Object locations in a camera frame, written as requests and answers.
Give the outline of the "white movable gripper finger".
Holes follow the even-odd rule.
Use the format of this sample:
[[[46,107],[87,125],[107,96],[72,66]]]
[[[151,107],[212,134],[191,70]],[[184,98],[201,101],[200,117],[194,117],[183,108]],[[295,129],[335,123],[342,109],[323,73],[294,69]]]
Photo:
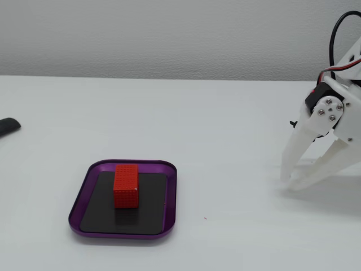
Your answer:
[[[335,96],[322,97],[311,111],[302,102],[300,118],[282,153],[280,179],[290,179],[294,167],[319,136],[327,135],[344,112],[344,105]]]

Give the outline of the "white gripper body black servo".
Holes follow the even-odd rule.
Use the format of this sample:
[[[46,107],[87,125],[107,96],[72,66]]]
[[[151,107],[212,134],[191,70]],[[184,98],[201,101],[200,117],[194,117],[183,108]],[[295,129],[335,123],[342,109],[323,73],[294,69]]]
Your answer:
[[[360,86],[345,86],[327,76],[307,96],[305,106],[317,137],[333,131],[346,143],[360,145]]]

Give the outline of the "white fixed gripper finger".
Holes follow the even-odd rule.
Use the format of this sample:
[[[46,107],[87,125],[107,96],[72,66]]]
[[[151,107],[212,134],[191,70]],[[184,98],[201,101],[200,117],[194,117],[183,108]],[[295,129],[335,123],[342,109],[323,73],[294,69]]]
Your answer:
[[[356,163],[360,163],[360,145],[337,139],[308,170],[292,177],[287,187],[292,191],[303,190]]]

